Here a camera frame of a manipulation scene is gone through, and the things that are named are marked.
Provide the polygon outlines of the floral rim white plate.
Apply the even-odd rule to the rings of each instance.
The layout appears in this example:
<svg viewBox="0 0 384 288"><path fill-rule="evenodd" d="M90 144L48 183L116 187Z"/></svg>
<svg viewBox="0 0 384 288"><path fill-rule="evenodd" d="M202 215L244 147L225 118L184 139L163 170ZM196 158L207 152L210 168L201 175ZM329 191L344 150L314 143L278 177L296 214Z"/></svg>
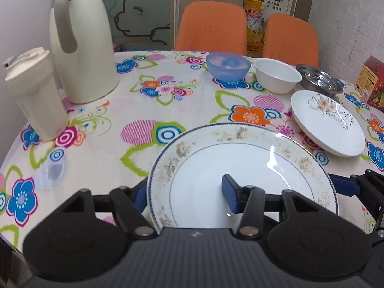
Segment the floral rim white plate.
<svg viewBox="0 0 384 288"><path fill-rule="evenodd" d="M302 145L249 124L221 123L179 133L156 131L163 149L148 176L147 200L157 231L169 228L234 228L240 215L227 204L221 180L268 194L292 189L333 213L335 188L326 171Z"/></svg>

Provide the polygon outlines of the right orange chair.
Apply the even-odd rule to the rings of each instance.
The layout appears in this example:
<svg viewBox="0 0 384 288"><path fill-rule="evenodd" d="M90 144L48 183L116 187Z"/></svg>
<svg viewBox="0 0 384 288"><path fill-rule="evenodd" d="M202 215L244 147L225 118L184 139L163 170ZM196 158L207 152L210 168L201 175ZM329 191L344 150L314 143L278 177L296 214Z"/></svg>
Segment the right orange chair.
<svg viewBox="0 0 384 288"><path fill-rule="evenodd" d="M265 26L263 58L296 66L319 66L319 41L315 29L302 19L272 14Z"/></svg>

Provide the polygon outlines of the white ceramic bowl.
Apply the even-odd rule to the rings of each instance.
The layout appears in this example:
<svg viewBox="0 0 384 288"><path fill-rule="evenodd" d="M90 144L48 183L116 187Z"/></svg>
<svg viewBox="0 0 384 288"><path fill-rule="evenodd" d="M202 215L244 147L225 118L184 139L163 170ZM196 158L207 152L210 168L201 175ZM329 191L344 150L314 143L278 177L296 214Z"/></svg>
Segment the white ceramic bowl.
<svg viewBox="0 0 384 288"><path fill-rule="evenodd" d="M279 60L259 58L254 66L258 83L274 94L287 94L302 80L294 67Z"/></svg>

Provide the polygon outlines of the floral tablecloth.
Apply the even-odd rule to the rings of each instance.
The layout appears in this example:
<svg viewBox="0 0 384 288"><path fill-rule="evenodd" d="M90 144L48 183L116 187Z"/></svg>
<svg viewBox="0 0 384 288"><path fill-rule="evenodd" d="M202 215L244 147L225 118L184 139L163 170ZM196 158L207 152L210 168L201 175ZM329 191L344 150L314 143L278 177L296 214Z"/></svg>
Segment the floral tablecloth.
<svg viewBox="0 0 384 288"><path fill-rule="evenodd" d="M106 194L145 178L153 158L175 136L216 122L265 126L293 138L326 171L383 172L383 114L346 81L336 100L362 127L366 147L343 159L325 152L295 123L289 94L273 94L254 69L229 84L214 79L205 52L136 51L115 56L119 84L85 105L62 102L68 127L44 142L30 125L17 134L1 166L1 236L20 249L28 232L81 188Z"/></svg>

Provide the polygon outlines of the red cracker box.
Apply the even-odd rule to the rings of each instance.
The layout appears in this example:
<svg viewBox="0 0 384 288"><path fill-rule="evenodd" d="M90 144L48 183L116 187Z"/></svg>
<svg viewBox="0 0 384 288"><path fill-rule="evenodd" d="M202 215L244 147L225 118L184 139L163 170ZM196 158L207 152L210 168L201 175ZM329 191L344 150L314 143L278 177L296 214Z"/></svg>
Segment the red cracker box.
<svg viewBox="0 0 384 288"><path fill-rule="evenodd" d="M383 62L370 56L363 64L355 89L370 106L383 112L384 107L384 66Z"/></svg>

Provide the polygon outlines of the cream tumbler cup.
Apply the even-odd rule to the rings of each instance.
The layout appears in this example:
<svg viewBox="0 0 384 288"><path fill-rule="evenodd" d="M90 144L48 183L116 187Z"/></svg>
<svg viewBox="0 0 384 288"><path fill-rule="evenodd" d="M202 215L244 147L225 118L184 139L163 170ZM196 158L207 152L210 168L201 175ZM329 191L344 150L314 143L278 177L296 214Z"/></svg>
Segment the cream tumbler cup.
<svg viewBox="0 0 384 288"><path fill-rule="evenodd" d="M34 48L9 57L2 66L6 87L40 139L58 137L69 120L56 86L50 51Z"/></svg>

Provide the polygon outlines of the blue plastic bowl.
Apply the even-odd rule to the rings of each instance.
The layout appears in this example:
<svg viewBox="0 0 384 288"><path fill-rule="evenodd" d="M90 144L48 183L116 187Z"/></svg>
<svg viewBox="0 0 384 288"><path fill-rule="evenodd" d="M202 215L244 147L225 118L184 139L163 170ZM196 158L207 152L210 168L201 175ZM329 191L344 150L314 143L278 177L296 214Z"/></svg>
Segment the blue plastic bowl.
<svg viewBox="0 0 384 288"><path fill-rule="evenodd" d="M234 53L215 52L206 57L209 73L226 83L242 80L251 68L251 63L243 56Z"/></svg>

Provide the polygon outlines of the yellow snack bag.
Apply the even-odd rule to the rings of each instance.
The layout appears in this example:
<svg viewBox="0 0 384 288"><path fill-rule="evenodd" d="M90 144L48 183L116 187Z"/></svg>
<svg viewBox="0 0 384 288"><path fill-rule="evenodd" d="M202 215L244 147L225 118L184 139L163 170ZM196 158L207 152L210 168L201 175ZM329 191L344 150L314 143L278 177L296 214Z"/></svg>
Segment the yellow snack bag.
<svg viewBox="0 0 384 288"><path fill-rule="evenodd" d="M247 50L262 53L264 46L264 5L257 0L243 0L247 15Z"/></svg>

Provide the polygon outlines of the stainless steel bowl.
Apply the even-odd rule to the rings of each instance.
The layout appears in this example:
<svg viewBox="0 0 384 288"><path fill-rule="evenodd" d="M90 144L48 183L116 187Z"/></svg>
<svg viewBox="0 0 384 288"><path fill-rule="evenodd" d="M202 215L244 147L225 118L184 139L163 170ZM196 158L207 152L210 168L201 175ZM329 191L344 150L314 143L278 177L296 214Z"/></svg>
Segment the stainless steel bowl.
<svg viewBox="0 0 384 288"><path fill-rule="evenodd" d="M344 92L335 78L320 69L306 64L298 64L295 68L302 76L299 84L306 90L315 91L328 97L334 97Z"/></svg>

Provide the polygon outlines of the orange chair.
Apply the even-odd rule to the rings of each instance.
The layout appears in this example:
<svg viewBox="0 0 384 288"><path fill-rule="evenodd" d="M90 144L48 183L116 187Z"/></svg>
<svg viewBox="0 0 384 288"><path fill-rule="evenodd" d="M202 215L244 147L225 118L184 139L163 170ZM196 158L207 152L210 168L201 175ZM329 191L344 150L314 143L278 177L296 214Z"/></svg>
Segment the orange chair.
<svg viewBox="0 0 384 288"><path fill-rule="evenodd" d="M175 45L177 51L247 54L247 16L240 6L196 1L184 9Z"/></svg>
<svg viewBox="0 0 384 288"><path fill-rule="evenodd" d="M272 14L265 26L263 58L296 66L319 66L319 41L315 29L302 19Z"/></svg>

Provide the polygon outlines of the cream thermos jug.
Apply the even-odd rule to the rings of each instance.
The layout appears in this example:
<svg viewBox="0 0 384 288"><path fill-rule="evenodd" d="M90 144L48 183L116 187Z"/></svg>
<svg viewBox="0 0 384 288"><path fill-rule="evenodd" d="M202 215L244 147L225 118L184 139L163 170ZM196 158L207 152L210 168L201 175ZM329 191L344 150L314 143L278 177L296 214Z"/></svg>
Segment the cream thermos jug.
<svg viewBox="0 0 384 288"><path fill-rule="evenodd" d="M52 0L49 38L66 97L99 100L119 83L109 19L102 0Z"/></svg>

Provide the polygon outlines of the left orange chair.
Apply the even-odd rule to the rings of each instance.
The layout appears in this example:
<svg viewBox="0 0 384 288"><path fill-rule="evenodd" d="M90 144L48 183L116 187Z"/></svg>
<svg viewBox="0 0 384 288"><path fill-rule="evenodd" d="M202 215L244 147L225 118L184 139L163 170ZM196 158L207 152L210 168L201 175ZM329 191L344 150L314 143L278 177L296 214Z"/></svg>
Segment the left orange chair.
<svg viewBox="0 0 384 288"><path fill-rule="evenodd" d="M177 51L247 54L247 16L240 6L196 1L184 9L175 45Z"/></svg>

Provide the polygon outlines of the white plate black swirl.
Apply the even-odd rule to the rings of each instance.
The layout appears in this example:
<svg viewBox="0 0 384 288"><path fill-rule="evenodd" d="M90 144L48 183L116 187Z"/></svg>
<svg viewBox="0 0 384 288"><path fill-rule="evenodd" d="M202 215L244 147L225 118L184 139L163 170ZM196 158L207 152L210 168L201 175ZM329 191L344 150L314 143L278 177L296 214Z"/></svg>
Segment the white plate black swirl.
<svg viewBox="0 0 384 288"><path fill-rule="evenodd" d="M318 92L300 90L291 97L294 119L319 147L339 157L363 153L365 135L354 116L335 100Z"/></svg>

